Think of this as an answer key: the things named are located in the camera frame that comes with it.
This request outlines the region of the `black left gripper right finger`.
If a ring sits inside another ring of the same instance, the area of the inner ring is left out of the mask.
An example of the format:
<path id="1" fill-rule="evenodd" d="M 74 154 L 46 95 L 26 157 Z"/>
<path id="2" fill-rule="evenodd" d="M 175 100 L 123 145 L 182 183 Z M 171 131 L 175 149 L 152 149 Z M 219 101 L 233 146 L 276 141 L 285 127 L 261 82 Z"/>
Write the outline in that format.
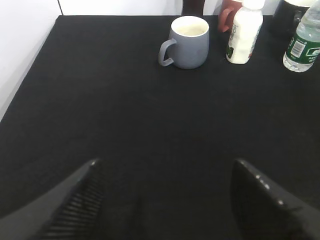
<path id="1" fill-rule="evenodd" d="M 230 201 L 244 240 L 318 240 L 320 211 L 244 159 L 232 165 Z"/>

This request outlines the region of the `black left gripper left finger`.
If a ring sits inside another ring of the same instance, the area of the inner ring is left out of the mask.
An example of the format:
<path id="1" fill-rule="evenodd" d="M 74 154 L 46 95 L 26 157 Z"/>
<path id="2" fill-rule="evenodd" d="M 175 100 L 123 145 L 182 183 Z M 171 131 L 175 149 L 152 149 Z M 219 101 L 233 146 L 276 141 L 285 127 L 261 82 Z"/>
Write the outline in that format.
<path id="1" fill-rule="evenodd" d="M 2 240 L 90 240 L 104 198 L 104 171 L 92 159 L 51 190 L 0 219 Z"/>

